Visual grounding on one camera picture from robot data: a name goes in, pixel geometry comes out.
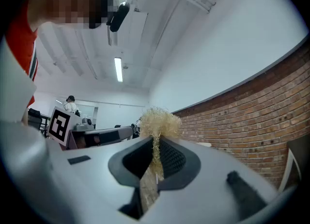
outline dried grass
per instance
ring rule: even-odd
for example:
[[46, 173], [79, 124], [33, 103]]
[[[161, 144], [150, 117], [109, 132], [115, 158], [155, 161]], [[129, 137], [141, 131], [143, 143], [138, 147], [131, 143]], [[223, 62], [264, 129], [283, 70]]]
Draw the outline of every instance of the dried grass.
[[159, 138], [161, 135], [177, 138], [181, 124], [179, 117], [156, 107], [148, 109], [141, 117], [140, 135], [153, 138], [153, 165], [151, 167], [160, 180], [163, 179], [163, 169], [160, 162]]

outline black headphones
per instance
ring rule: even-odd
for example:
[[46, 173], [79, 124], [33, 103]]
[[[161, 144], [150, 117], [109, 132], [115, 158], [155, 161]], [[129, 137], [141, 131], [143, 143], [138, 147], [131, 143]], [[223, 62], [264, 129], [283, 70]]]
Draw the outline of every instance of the black headphones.
[[95, 29], [101, 25], [101, 18], [107, 17], [106, 25], [110, 26], [111, 32], [117, 32], [127, 16], [130, 5], [123, 2], [116, 12], [109, 12], [108, 7], [113, 4], [113, 0], [101, 0], [100, 10], [90, 17], [89, 28]]
[[69, 96], [67, 99], [66, 99], [66, 102], [68, 102], [68, 99], [70, 99], [70, 100], [72, 100], [73, 102], [75, 101], [75, 98], [74, 98], [74, 96]]

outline fluorescent light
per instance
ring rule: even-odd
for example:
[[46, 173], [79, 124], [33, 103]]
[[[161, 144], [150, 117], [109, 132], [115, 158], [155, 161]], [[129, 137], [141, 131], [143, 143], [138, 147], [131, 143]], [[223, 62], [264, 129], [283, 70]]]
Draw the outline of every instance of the fluorescent light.
[[123, 82], [123, 76], [122, 76], [122, 59], [115, 57], [115, 69], [116, 69], [116, 75], [118, 82]]

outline person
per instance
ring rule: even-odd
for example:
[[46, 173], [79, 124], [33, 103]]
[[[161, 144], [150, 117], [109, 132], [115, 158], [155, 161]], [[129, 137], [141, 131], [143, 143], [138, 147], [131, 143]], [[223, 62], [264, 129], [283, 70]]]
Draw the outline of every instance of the person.
[[139, 118], [136, 123], [138, 132], [140, 132], [140, 122], [141, 122], [141, 118]]
[[[38, 68], [35, 40], [42, 24], [83, 24], [94, 29], [107, 22], [114, 7], [113, 0], [25, 0], [4, 38], [19, 65], [34, 81]], [[28, 125], [27, 108], [22, 122]]]
[[66, 111], [76, 114], [76, 112], [78, 112], [78, 107], [74, 102], [75, 102], [74, 96], [70, 95], [66, 99], [66, 103], [63, 104], [64, 109]]

